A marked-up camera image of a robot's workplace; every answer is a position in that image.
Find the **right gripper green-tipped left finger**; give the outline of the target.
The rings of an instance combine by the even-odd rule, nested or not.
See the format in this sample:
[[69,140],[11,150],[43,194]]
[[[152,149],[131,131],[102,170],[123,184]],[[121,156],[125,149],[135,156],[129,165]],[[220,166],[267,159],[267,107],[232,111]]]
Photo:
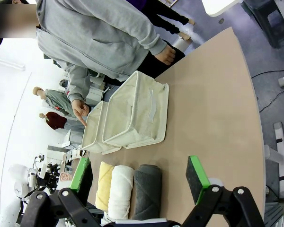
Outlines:
[[34,192],[21,220],[21,227],[55,227],[68,218],[76,227],[99,227],[100,223],[86,208],[93,173],[90,160],[80,159],[69,187],[48,195]]

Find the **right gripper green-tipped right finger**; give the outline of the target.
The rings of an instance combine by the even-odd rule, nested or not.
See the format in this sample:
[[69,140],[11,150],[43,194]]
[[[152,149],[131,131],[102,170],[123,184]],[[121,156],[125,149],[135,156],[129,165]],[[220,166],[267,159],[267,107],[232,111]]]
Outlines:
[[222,215],[230,227],[263,227],[264,221],[247,187],[232,191],[212,184],[197,156],[189,156],[186,179],[195,203],[183,227],[205,227],[212,215]]

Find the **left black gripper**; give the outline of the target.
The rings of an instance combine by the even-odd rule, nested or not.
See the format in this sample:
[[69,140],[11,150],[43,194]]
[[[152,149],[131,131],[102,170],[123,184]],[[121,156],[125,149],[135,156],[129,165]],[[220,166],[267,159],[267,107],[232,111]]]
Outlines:
[[37,171],[36,183],[39,187],[56,189],[60,176],[60,166],[58,164],[43,164]]

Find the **person's right hand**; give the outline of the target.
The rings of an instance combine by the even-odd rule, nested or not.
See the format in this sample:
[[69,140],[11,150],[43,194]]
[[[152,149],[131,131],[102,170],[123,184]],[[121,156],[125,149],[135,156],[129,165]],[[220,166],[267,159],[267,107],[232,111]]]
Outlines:
[[87,117],[89,114],[89,107],[81,100],[73,100],[71,102],[73,112],[77,119],[84,125],[87,126],[86,120],[83,117]]

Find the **person's left hand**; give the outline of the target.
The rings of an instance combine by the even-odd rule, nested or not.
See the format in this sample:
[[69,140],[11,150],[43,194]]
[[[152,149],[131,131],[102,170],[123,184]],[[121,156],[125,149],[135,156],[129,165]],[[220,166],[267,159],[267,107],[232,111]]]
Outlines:
[[161,51],[159,54],[156,54],[154,56],[162,63],[166,65],[171,65],[175,59],[176,51],[172,47],[167,45],[163,51]]

